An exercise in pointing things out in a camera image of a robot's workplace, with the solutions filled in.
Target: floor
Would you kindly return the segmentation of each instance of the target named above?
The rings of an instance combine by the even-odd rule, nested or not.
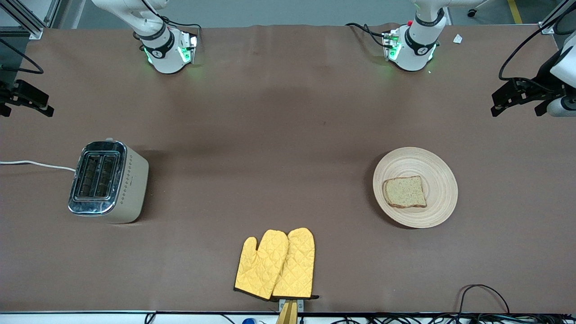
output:
[[[474,18],[467,16],[470,6],[451,7],[450,18],[454,25],[533,24],[552,11],[558,1],[493,0],[482,6]],[[407,0],[172,0],[160,13],[173,21],[194,22],[205,28],[273,24],[344,25],[348,22],[380,25],[412,20],[414,6]],[[576,14],[571,16],[576,22]],[[67,29],[128,28],[122,20],[97,8],[91,0],[64,0],[56,26]],[[28,43],[26,37],[6,39],[21,51]],[[14,52],[0,47],[1,64],[18,66],[20,61]],[[15,73],[0,71],[0,80],[11,82],[14,76]]]

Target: yellow oven mitt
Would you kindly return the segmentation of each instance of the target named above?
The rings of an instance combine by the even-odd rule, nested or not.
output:
[[[272,295],[277,298],[311,298],[314,236],[307,228],[297,228],[288,234],[288,241],[288,255]]]
[[[269,229],[256,248],[256,238],[247,238],[240,254],[235,291],[269,300],[288,252],[284,232]]]

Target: metal frame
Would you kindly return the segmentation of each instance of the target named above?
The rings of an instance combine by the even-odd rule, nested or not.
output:
[[[16,20],[21,27],[0,27],[0,32],[6,35],[30,34],[30,39],[40,39],[42,31],[51,27],[62,0],[52,0],[48,12],[41,20],[19,0],[0,0],[0,7]]]

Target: table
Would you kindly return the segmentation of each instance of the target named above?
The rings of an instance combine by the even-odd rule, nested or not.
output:
[[[149,161],[149,184],[137,222],[100,224],[67,210],[72,172],[0,168],[0,309],[275,309],[232,290],[242,243],[308,227],[308,311],[454,311],[474,283],[512,312],[574,311],[574,120],[490,115],[501,63],[535,28],[447,27],[417,73],[348,27],[206,29],[204,65],[174,75],[128,30],[46,30],[26,51],[46,73],[20,77],[55,115],[1,119],[0,159],[73,167],[113,137]],[[536,37],[506,74],[531,77],[554,51]],[[403,146],[458,181],[437,227],[403,228],[373,198],[377,162]],[[503,309],[478,290],[464,310]]]

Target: wooden plate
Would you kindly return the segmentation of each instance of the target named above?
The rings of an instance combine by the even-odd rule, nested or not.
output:
[[[397,177],[422,177],[425,208],[394,208],[384,199],[384,181]],[[380,160],[372,180],[380,208],[400,224],[414,228],[433,227],[444,222],[456,207],[458,185],[450,167],[425,149],[399,148]]]

